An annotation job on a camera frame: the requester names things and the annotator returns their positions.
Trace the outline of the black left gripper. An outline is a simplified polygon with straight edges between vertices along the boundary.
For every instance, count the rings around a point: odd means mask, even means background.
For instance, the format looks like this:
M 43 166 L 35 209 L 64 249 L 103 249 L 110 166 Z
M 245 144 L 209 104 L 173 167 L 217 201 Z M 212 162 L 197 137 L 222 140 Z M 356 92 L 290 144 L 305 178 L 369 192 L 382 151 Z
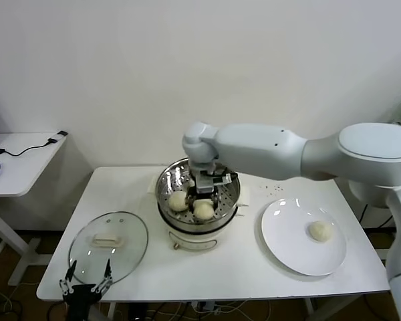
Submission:
M 107 260 L 104 276 L 99 284 L 79 284 L 72 287 L 77 261 L 73 260 L 59 286 L 63 301 L 68 305 L 67 318 L 87 318 L 92 305 L 99 302 L 113 284 L 110 259 Z

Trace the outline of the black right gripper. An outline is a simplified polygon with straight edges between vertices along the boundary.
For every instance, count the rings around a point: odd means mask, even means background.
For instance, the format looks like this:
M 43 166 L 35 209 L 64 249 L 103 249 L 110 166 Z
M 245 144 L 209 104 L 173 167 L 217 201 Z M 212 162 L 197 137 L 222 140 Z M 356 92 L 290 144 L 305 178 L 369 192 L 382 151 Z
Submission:
M 221 195 L 218 187 L 198 190 L 196 188 L 188 188 L 186 192 L 186 204 L 192 205 L 196 198 L 211 198 L 213 208 L 217 209 L 221 200 Z

